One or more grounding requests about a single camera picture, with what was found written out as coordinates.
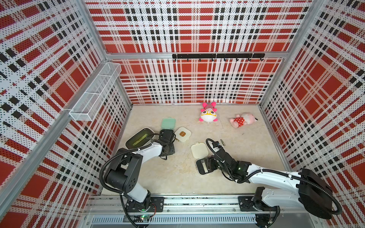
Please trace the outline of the cream nail kit case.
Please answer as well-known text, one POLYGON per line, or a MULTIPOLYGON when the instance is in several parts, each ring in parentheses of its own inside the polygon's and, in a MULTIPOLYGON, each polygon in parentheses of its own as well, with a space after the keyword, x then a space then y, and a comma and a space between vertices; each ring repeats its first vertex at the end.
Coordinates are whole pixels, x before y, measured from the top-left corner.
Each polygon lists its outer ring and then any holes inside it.
POLYGON ((216 170, 214 156, 209 155, 205 143, 196 142, 191 146, 191 152, 196 159, 195 166, 200 175, 207 175, 216 170))
POLYGON ((175 131, 175 135, 176 140, 178 140, 179 142, 186 142, 192 135, 192 132, 185 127, 180 127, 175 131))

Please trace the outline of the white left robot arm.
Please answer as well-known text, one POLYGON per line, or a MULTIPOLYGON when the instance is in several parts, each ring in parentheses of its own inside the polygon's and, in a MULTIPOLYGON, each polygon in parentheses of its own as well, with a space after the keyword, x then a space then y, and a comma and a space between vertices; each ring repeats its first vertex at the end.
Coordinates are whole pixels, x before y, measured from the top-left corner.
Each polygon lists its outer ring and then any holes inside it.
POLYGON ((137 210, 147 211, 152 206, 151 193, 138 183, 142 165, 159 157, 164 160, 175 154, 176 135, 171 129, 154 133, 149 128, 140 130, 118 149, 100 169, 99 181, 103 188, 118 193, 136 205, 137 210))

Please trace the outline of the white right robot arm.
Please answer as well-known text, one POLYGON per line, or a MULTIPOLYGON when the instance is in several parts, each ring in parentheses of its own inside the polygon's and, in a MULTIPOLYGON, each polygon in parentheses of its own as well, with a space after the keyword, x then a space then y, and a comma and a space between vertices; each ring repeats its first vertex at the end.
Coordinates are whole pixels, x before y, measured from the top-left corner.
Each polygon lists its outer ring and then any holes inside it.
POLYGON ((305 209, 322 219, 332 219, 343 212, 332 188, 309 169, 301 172, 266 169, 234 160, 218 142, 208 143, 207 147, 213 153, 207 157, 209 172, 220 170, 232 182, 259 185, 250 203, 258 211, 292 207, 305 209))

